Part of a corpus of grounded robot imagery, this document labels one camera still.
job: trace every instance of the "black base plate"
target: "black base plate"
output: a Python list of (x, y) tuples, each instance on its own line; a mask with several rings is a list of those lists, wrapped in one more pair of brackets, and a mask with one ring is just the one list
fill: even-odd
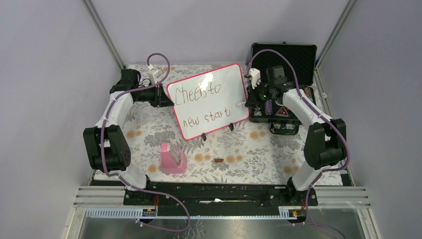
[[(147, 189), (169, 193), (181, 200), (191, 216), (278, 216), (278, 206), (294, 206), (284, 198), (285, 187), (280, 185), (241, 185), (241, 184), (195, 184), (148, 182)], [(124, 205), (154, 205), (154, 195), (126, 190)], [(311, 192), (310, 206), (318, 204), (315, 191)], [(214, 201), (222, 203), (200, 203)], [(185, 216), (186, 213), (171, 198), (159, 195), (160, 216)]]

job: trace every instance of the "table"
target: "table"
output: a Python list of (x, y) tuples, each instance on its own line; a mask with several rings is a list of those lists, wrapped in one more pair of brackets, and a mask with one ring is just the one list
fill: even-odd
[[(164, 87), (176, 80), (193, 76), (221, 65), (172, 65)], [(129, 65), (147, 78), (146, 65)], [(316, 105), (321, 108), (319, 93), (315, 90)], [(289, 177), (299, 170), (305, 161), (303, 147), (307, 130), (300, 127), (296, 135), (273, 135), (266, 123), (248, 120), (234, 124), (234, 130), (222, 128), (200, 137), (185, 141), (172, 107), (153, 108), (149, 103), (135, 102), (126, 116), (122, 131), (132, 153), (132, 162), (145, 172), (152, 181), (286, 184)], [(166, 175), (160, 171), (160, 147), (171, 142), (181, 148), (188, 158), (184, 174)], [(215, 158), (224, 162), (215, 163)], [(95, 180), (107, 177), (95, 172)], [(338, 172), (325, 173), (317, 185), (342, 185)]]

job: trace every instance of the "aluminum frame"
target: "aluminum frame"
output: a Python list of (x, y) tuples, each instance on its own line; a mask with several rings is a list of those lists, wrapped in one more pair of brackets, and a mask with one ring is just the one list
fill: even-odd
[[(353, 208), (359, 215), (362, 228), (367, 239), (381, 239), (378, 226), (375, 223), (371, 204), (364, 187), (344, 186), (315, 186), (318, 206), (311, 209), (350, 209)], [(77, 239), (87, 217), (97, 218), (138, 218), (139, 212), (151, 206), (126, 206), (123, 205), (124, 186), (80, 186), (75, 198), (75, 210), (72, 222), (68, 227), (66, 239)], [(300, 206), (279, 207), (279, 216), (250, 216), (250, 217), (207, 217), (195, 216), (191, 219), (250, 219), (250, 220), (287, 220), (288, 210), (300, 209)], [(157, 217), (160, 219), (187, 219), (187, 217)]]
[(327, 52), (329, 51), (331, 45), (333, 44), (335, 38), (337, 37), (338, 33), (340, 32), (341, 28), (343, 27), (344, 22), (346, 21), (347, 17), (349, 16), (349, 13), (352, 11), (353, 7), (355, 6), (356, 2), (358, 0), (349, 0), (344, 7), (343, 12), (341, 13), (336, 25), (334, 26), (334, 29), (332, 30), (330, 37), (328, 38), (327, 42), (325, 43), (325, 46), (322, 48), (321, 53), (318, 57), (318, 63), (316, 64), (316, 68), (318, 68), (321, 65), (321, 62), (324, 60), (324, 58), (327, 55)]
[(118, 67), (123, 70), (125, 68), (125, 64), (123, 60), (120, 57), (120, 54), (118, 50), (116, 49), (115, 45), (113, 44), (113, 41), (110, 38), (110, 35), (108, 34), (106, 27), (104, 26), (103, 22), (101, 21), (100, 16), (97, 13), (97, 10), (94, 7), (94, 4), (91, 0), (82, 0), (84, 2), (85, 7), (87, 8), (87, 11), (89, 15), (91, 16), (93, 22), (95, 23), (95, 26), (97, 27), (98, 31), (100, 32), (101, 37), (103, 38), (105, 45), (109, 49), (110, 53), (112, 54), (116, 64)]

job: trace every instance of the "open black case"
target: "open black case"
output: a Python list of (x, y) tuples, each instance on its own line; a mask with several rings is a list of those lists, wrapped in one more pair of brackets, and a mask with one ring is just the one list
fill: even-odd
[[(272, 49), (287, 58), (295, 69), (300, 88), (304, 90), (313, 103), (315, 103), (314, 90), (310, 86), (314, 81), (315, 58), (317, 46), (315, 45), (291, 45), (291, 44), (263, 44), (254, 43), (251, 47), (251, 57), (260, 50)], [(268, 83), (267, 69), (275, 66), (283, 66), (287, 82), (294, 80), (293, 72), (289, 65), (272, 52), (262, 52), (252, 62), (252, 68), (261, 72), (261, 82)], [(260, 107), (261, 114), (250, 111), (249, 120), (254, 123), (269, 123), (270, 131), (273, 134), (296, 134), (299, 131), (299, 119), (295, 114), (283, 105), (271, 102), (271, 115), (265, 113), (265, 103)]]

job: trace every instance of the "purple cable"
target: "purple cable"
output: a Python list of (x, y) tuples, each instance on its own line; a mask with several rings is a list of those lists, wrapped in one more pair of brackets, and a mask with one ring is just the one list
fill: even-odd
[[(344, 238), (346, 238), (346, 236), (344, 235), (344, 233), (342, 233), (339, 229), (328, 225), (328, 224), (324, 224), (324, 223), (316, 223), (321, 227), (328, 227), (333, 229), (334, 231), (338, 232), (340, 235), (342, 235)], [(305, 225), (314, 225), (314, 223), (293, 223), (293, 224), (285, 224), (285, 225), (279, 225), (279, 227), (296, 227), (296, 226), (305, 226)]]
[(133, 186), (133, 185), (131, 185), (130, 183), (128, 183), (128, 181), (126, 181), (126, 179), (124, 179), (120, 174), (118, 174), (118, 173), (109, 173), (108, 172), (108, 170), (107, 170), (107, 165), (106, 165), (106, 157), (105, 157), (105, 153), (104, 153), (104, 130), (105, 130), (105, 128), (106, 128), (106, 124), (107, 124), (107, 119), (108, 119), (108, 116), (110, 115), (110, 112), (111, 112), (111, 109), (113, 108), (113, 106), (114, 106), (114, 104), (115, 104), (115, 102), (120, 98), (120, 97), (122, 97), (123, 95), (125, 95), (125, 94), (127, 94), (127, 93), (131, 93), (131, 92), (136, 92), (136, 91), (143, 91), (143, 90), (146, 90), (146, 89), (150, 89), (150, 88), (153, 88), (153, 87), (156, 87), (156, 86), (158, 86), (158, 85), (160, 85), (166, 78), (167, 78), (167, 76), (169, 75), (169, 73), (170, 73), (170, 62), (169, 62), (169, 59), (167, 59), (167, 57), (165, 56), (165, 55), (163, 55), (163, 54), (161, 54), (161, 53), (152, 53), (151, 55), (149, 55), (148, 56), (148, 58), (147, 58), (147, 65), (150, 65), (149, 64), (149, 59), (152, 57), (152, 56), (155, 56), (155, 55), (159, 55), (159, 56), (162, 56), (165, 60), (166, 60), (166, 62), (167, 62), (167, 73), (166, 73), (166, 75), (163, 77), (163, 79), (161, 79), (161, 81), (159, 81), (159, 82), (157, 82), (156, 84), (153, 84), (153, 85), (151, 85), (151, 86), (146, 86), (146, 87), (141, 87), (141, 88), (136, 88), (136, 89), (132, 89), (132, 90), (128, 90), (128, 91), (125, 91), (125, 92), (122, 92), (121, 94), (119, 94), (119, 95), (117, 95), (117, 97), (115, 98), (115, 100), (114, 101), (112, 101), (111, 102), (111, 104), (110, 104), (110, 106), (108, 107), (108, 109), (107, 109), (107, 112), (106, 112), (106, 114), (105, 114), (105, 119), (104, 119), (104, 121), (103, 121), (103, 125), (101, 126), (101, 132), (100, 132), (100, 150), (101, 150), (101, 160), (102, 160), (102, 163), (103, 163), (103, 170), (104, 170), (104, 173), (108, 176), (108, 177), (111, 177), (111, 176), (118, 176), (118, 178), (120, 179), (120, 181), (124, 184), (124, 185), (126, 185), (127, 187), (131, 187), (131, 188), (134, 188), (134, 189), (136, 189), (136, 190), (138, 190), (138, 191), (140, 191), (140, 192), (145, 192), (145, 193), (152, 193), (152, 194), (159, 194), (159, 195), (164, 195), (164, 196), (169, 196), (169, 197), (171, 197), (172, 199), (174, 199), (176, 202), (178, 202), (182, 207), (183, 207), (183, 209), (185, 210), (185, 212), (186, 212), (186, 215), (188, 216), (188, 224), (186, 225), (186, 227), (185, 228), (183, 228), (183, 229), (170, 229), (170, 228), (163, 228), (163, 227), (158, 227), (158, 226), (154, 226), (154, 225), (149, 225), (149, 224), (142, 224), (142, 225), (146, 225), (146, 226), (148, 226), (148, 227), (151, 227), (151, 228), (156, 228), (156, 229), (161, 229), (161, 230), (165, 230), (165, 231), (169, 231), (169, 232), (182, 232), (182, 231), (185, 231), (186, 229), (188, 229), (189, 228), (189, 226), (191, 225), (191, 216), (189, 215), (189, 212), (188, 212), (188, 209), (186, 208), (186, 206), (179, 200), (179, 199), (177, 199), (175, 196), (173, 196), (173, 195), (170, 195), (170, 194), (168, 194), (168, 193), (162, 193), (162, 192), (154, 192), (154, 191), (149, 191), (149, 190), (145, 190), (145, 189), (141, 189), (141, 188), (138, 188), (138, 187), (136, 187), (136, 186)]
[(148, 227), (151, 227), (151, 228), (156, 228), (156, 229), (161, 229), (161, 230), (165, 230), (165, 231), (169, 231), (169, 232), (175, 232), (175, 233), (178, 233), (178, 232), (183, 232), (183, 231), (185, 231), (185, 230), (187, 230), (188, 228), (189, 228), (189, 226), (191, 225), (191, 215), (189, 215), (189, 211), (188, 211), (188, 209), (186, 208), (186, 206), (185, 206), (185, 204), (183, 204), (179, 199), (177, 199), (175, 196), (173, 196), (173, 195), (171, 195), (171, 194), (168, 194), (168, 193), (162, 193), (162, 192), (155, 192), (155, 191), (150, 191), (150, 190), (145, 190), (145, 189), (142, 189), (142, 188), (138, 188), (138, 187), (136, 187), (136, 186), (133, 186), (133, 185), (131, 185), (130, 183), (128, 183), (121, 175), (119, 176), (119, 179), (120, 179), (120, 181), (124, 184), (124, 185), (126, 185), (127, 187), (131, 187), (131, 188), (134, 188), (134, 189), (136, 189), (136, 190), (138, 190), (138, 191), (140, 191), (140, 192), (144, 192), (144, 193), (152, 193), (152, 194), (158, 194), (158, 195), (163, 195), (163, 196), (169, 196), (170, 198), (172, 198), (172, 199), (174, 199), (176, 202), (178, 202), (179, 204), (180, 204), (180, 206), (182, 206), (182, 208), (185, 210), (185, 212), (186, 212), (186, 215), (188, 216), (188, 223), (187, 223), (187, 225), (186, 225), (186, 227), (185, 228), (183, 228), (183, 229), (170, 229), (170, 228), (163, 228), (163, 227), (159, 227), (159, 226), (154, 226), (154, 225), (150, 225), (150, 224), (143, 224), (143, 223), (141, 223), (141, 225), (145, 225), (145, 226), (148, 226)]
[[(326, 231), (324, 231), (324, 230), (322, 230), (318, 225), (317, 225), (317, 222), (315, 222), (314, 221), (314, 219), (312, 218), (312, 216), (311, 216), (311, 214), (309, 213), (309, 208), (308, 208), (308, 200), (309, 200), (309, 193), (310, 193), (310, 191), (311, 191), (311, 188), (312, 188), (312, 186), (318, 181), (318, 179), (322, 176), (322, 173), (325, 173), (325, 172), (330, 172), (330, 171), (340, 171), (340, 170), (343, 170), (343, 169), (345, 169), (348, 165), (349, 165), (349, 162), (350, 162), (350, 149), (349, 149), (349, 145), (347, 144), (347, 142), (346, 142), (346, 139), (343, 137), (343, 135), (341, 135), (341, 133), (340, 133), (340, 131), (338, 131), (338, 129), (327, 119), (327, 118), (325, 118), (324, 116), (322, 116), (321, 115), (321, 113), (319, 113), (319, 111), (311, 104), (311, 103), (309, 103), (307, 100), (305, 100), (305, 97), (302, 95), (302, 92), (300, 91), (300, 88), (299, 88), (299, 81), (298, 81), (298, 77), (296, 76), (296, 72), (295, 72), (295, 70), (294, 70), (294, 68), (293, 68), (293, 66), (292, 66), (292, 64), (290, 64), (290, 62), (282, 55), (282, 54), (280, 54), (279, 52), (277, 52), (277, 51), (275, 51), (275, 50), (271, 50), (271, 49), (264, 49), (264, 50), (260, 50), (260, 51), (258, 51), (255, 55), (253, 55), (253, 57), (252, 57), (252, 59), (251, 59), (251, 61), (249, 62), (249, 64), (248, 64), (248, 67), (247, 67), (247, 69), (246, 69), (246, 73), (247, 74), (249, 74), (249, 70), (250, 70), (250, 68), (252, 67), (252, 61), (255, 59), (255, 57), (257, 56), (257, 55), (259, 55), (259, 54), (261, 54), (262, 52), (273, 52), (273, 53), (275, 53), (275, 54), (277, 54), (278, 56), (280, 56), (286, 63), (287, 63), (287, 65), (289, 65), (289, 67), (290, 67), (290, 69), (292, 69), (292, 72), (293, 72), (293, 76), (294, 76), (294, 78), (295, 78), (295, 83), (296, 83), (296, 91), (298, 92), (298, 95), (301, 97), (301, 99), (302, 99), (302, 101), (303, 102), (305, 102), (305, 104), (309, 107), (309, 108), (311, 108), (311, 110), (318, 116), (318, 117), (320, 117), (323, 121), (325, 121), (333, 130), (334, 130), (334, 132), (337, 134), (337, 136), (340, 138), (340, 140), (341, 140), (341, 142), (343, 142), (343, 144), (344, 144), (344, 147), (346, 148), (346, 162), (344, 163), (344, 165), (343, 166), (341, 166), (341, 167), (339, 167), (339, 168), (332, 168), (332, 169), (325, 169), (325, 170), (323, 170), (323, 171), (321, 171), (320, 173), (319, 173), (319, 175), (315, 178), (315, 180), (309, 185), (309, 188), (308, 188), (308, 191), (307, 191), (307, 193), (306, 193), (306, 198), (305, 198), (305, 205), (306, 205), (306, 210), (307, 210), (307, 212), (308, 212), (308, 216), (309, 216), (309, 218), (311, 219), (311, 221), (312, 221), (312, 223), (322, 232), (322, 233), (324, 233), (326, 236), (328, 236), (329, 238), (332, 238), (332, 239), (337, 239), (337, 238), (335, 238), (335, 237), (333, 237), (333, 236), (331, 236), (329, 233), (327, 233)], [(343, 233), (340, 233), (342, 236), (343, 236), (343, 238), (345, 239), (346, 238), (346, 236), (343, 234)]]

